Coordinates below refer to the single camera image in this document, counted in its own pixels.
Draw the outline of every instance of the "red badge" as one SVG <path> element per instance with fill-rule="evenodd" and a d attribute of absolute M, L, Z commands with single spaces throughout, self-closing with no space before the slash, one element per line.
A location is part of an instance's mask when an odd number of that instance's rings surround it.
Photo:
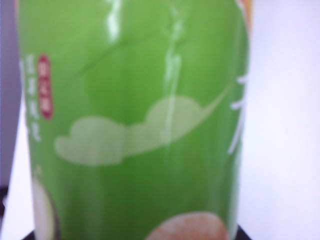
<path fill-rule="evenodd" d="M 38 94 L 42 116 L 45 119 L 51 119 L 54 112 L 51 90 L 51 65 L 46 54 L 40 55 L 38 59 Z"/>

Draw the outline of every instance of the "white background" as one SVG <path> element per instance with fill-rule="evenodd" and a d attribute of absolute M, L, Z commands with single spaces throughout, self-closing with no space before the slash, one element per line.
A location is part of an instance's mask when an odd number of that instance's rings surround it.
<path fill-rule="evenodd" d="M 319 0 L 255 1 L 239 208 L 253 240 L 320 240 L 319 25 Z M 33 229 L 23 112 L 2 240 Z"/>

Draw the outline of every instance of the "green bottle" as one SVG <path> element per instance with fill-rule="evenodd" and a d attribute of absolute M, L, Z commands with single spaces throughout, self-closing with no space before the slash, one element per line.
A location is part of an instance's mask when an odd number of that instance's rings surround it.
<path fill-rule="evenodd" d="M 20 0 L 37 240 L 233 240 L 249 0 Z"/>

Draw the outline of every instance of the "cloud graphic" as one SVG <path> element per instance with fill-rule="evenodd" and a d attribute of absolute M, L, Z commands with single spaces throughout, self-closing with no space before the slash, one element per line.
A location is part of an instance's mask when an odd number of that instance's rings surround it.
<path fill-rule="evenodd" d="M 161 148 L 191 132 L 213 113 L 226 92 L 204 108 L 187 96 L 162 98 L 150 108 L 144 122 L 129 126 L 99 116 L 80 118 L 69 136 L 56 138 L 54 149 L 75 164 L 119 164 L 126 157 Z"/>

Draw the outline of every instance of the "white fruit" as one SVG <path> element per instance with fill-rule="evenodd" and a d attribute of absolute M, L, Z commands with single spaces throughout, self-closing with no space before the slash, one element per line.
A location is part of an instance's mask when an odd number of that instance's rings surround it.
<path fill-rule="evenodd" d="M 35 221 L 36 240 L 55 239 L 55 211 L 50 197 L 42 184 L 36 179 L 32 180 L 33 209 Z"/>

